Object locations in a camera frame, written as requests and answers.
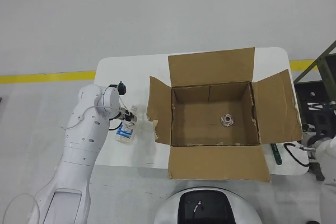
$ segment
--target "cardboard box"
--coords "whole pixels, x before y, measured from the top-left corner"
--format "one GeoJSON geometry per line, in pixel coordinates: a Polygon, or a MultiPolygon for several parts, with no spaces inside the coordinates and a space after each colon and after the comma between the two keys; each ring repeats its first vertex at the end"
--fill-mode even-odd
{"type": "Polygon", "coordinates": [[[252,82],[254,50],[172,55],[171,87],[150,77],[147,117],[171,146],[170,179],[270,181],[261,144],[302,138],[288,70],[252,82]]]}

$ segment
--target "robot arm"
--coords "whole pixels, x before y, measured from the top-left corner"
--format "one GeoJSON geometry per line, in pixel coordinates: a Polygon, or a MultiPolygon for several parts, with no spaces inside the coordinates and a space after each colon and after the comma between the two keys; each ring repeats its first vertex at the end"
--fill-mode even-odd
{"type": "Polygon", "coordinates": [[[311,152],[325,178],[320,194],[321,223],[336,223],[336,138],[324,137],[311,146],[315,149],[311,152]]]}
{"type": "Polygon", "coordinates": [[[124,94],[122,82],[109,87],[91,84],[80,90],[79,102],[64,128],[63,156],[52,181],[35,197],[39,212],[32,213],[31,223],[34,220],[40,224],[87,222],[91,201],[89,182],[110,121],[137,119],[120,107],[119,95],[124,94]]]}

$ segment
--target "green metal frame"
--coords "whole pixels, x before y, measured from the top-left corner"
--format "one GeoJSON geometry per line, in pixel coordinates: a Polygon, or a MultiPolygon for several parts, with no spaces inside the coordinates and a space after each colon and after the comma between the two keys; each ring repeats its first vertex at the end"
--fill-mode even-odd
{"type": "MultiPolygon", "coordinates": [[[[325,57],[329,55],[329,53],[336,48],[336,41],[329,46],[305,71],[303,71],[295,80],[294,85],[297,84],[308,72],[310,72],[315,66],[318,67],[318,70],[321,75],[321,79],[323,80],[324,86],[326,88],[326,91],[329,95],[329,98],[331,101],[336,102],[336,83],[335,80],[331,74],[331,71],[329,69],[329,66],[326,62],[325,57]]],[[[300,102],[297,97],[297,103],[299,105],[299,109],[301,111],[300,102]]]]}

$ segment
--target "white table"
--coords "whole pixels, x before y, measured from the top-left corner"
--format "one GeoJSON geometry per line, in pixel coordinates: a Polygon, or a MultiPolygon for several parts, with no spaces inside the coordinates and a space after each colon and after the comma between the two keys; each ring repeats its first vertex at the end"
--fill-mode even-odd
{"type": "MultiPolygon", "coordinates": [[[[130,145],[115,141],[115,131],[109,132],[106,142],[96,160],[96,165],[168,168],[170,146],[156,143],[152,123],[147,120],[146,111],[149,96],[149,76],[154,76],[170,86],[168,56],[172,54],[140,55],[131,57],[104,58],[97,66],[94,84],[109,86],[123,81],[127,93],[122,96],[128,108],[138,106],[140,127],[130,145]]],[[[253,81],[262,80],[285,69],[290,64],[285,50],[281,48],[256,48],[253,81]]],[[[118,121],[111,122],[111,128],[118,121]]],[[[265,159],[271,174],[302,175],[307,167],[296,163],[282,144],[278,149],[283,161],[276,165],[269,144],[263,145],[265,159]]],[[[303,163],[307,163],[307,153],[291,147],[291,152],[303,163]]]]}

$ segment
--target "yellow floor line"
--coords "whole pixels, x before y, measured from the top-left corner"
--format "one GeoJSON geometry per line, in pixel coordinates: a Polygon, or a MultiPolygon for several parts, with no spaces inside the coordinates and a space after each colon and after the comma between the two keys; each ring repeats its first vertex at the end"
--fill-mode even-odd
{"type": "Polygon", "coordinates": [[[57,82],[74,80],[94,80],[96,71],[66,72],[47,74],[20,74],[16,76],[0,76],[0,84],[24,82],[57,82]]]}
{"type": "Polygon", "coordinates": [[[304,71],[311,65],[314,60],[291,60],[290,61],[290,68],[292,71],[304,71]]]}
{"type": "MultiPolygon", "coordinates": [[[[292,71],[305,70],[314,60],[291,60],[292,71]]],[[[58,82],[75,80],[94,80],[96,71],[47,73],[47,74],[20,74],[16,76],[0,76],[0,84],[24,82],[58,82]]]]}

